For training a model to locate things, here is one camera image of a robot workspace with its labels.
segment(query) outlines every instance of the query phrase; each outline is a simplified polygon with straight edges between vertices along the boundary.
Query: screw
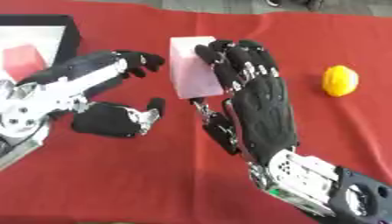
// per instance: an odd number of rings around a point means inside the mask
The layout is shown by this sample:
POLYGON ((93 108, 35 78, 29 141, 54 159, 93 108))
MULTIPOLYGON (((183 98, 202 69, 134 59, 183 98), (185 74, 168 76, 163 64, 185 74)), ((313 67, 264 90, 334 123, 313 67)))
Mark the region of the screw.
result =
POLYGON ((20 109, 19 109, 19 112, 20 112, 20 113, 26 113, 26 112, 27 112, 27 108, 20 108, 20 109))
POLYGON ((17 124, 17 123, 18 123, 18 120, 17 120, 17 119, 10 119, 8 122, 9 122, 10 124, 17 124))
POLYGON ((30 125, 33 125, 33 124, 34 124, 34 120, 32 120, 32 119, 26 121, 26 125, 27 126, 30 126, 30 125))

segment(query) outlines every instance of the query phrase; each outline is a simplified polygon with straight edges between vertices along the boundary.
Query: foam block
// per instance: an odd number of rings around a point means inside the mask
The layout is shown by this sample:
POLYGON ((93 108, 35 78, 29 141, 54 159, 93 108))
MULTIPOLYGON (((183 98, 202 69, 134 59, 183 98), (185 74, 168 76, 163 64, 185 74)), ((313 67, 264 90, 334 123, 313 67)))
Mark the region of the foam block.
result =
POLYGON ((171 38, 171 82, 180 99, 223 94, 210 66, 194 51, 196 45, 207 46, 214 40, 214 37, 171 38))
POLYGON ((3 50, 3 70, 16 82, 45 67, 41 54, 33 45, 21 45, 3 50))

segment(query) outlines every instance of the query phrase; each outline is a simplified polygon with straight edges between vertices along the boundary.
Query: floor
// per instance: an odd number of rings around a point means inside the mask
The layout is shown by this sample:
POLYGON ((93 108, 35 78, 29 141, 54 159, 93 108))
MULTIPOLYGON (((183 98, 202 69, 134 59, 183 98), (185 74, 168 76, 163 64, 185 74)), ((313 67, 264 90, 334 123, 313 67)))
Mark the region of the floor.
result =
MULTIPOLYGON (((272 11, 307 11, 292 0, 283 0, 280 8, 269 7, 264 0, 85 0, 147 4, 159 9, 212 13, 261 14, 272 11)), ((392 17, 392 0, 325 0, 323 13, 392 17)))

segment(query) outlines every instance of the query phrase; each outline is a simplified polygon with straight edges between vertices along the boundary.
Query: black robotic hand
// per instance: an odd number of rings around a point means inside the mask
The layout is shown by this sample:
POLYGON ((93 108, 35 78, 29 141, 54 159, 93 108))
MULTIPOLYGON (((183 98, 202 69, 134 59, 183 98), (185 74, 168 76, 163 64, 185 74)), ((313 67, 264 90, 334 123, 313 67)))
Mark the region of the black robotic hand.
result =
POLYGON ((287 89, 262 45, 246 39, 217 40, 196 46, 195 52, 232 96, 222 103, 224 114, 210 110, 205 99, 191 103, 204 116, 209 136, 229 154, 240 152, 247 160, 249 176, 259 189, 319 223, 389 223, 390 201, 385 194, 389 186, 294 152, 298 138, 287 89), (329 190, 316 190, 320 183, 329 190), (316 193, 302 192, 308 186, 316 193))
MULTIPOLYGON (((230 154, 241 151, 259 165, 267 165, 282 149, 297 146, 284 80, 262 45, 247 39, 238 43, 216 40, 209 46, 197 45, 195 52, 211 65, 222 87, 232 93, 222 103, 225 115, 210 112, 205 119, 205 130, 213 139, 230 154)), ((202 99, 192 102, 199 108, 203 105, 202 99)))
POLYGON ((162 117, 165 100, 151 99, 147 111, 111 102, 91 102, 92 96, 121 84, 132 74, 145 77, 143 67, 156 72, 165 60, 156 54, 132 51, 100 51, 78 56, 68 62, 35 73, 17 86, 31 84, 46 91, 42 102, 57 101, 49 108, 50 115, 74 112, 72 128, 81 133, 112 137, 133 137, 146 134, 152 124, 162 117))

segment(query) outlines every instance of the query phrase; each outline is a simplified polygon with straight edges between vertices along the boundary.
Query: white box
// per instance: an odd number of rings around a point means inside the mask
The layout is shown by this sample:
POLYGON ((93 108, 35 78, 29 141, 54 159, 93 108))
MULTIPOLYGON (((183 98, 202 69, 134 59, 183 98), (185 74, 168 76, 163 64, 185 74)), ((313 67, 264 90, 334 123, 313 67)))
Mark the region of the white box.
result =
POLYGON ((194 51, 195 46, 208 46, 214 40, 214 37, 171 38, 171 82, 180 99, 223 94, 211 67, 194 51))

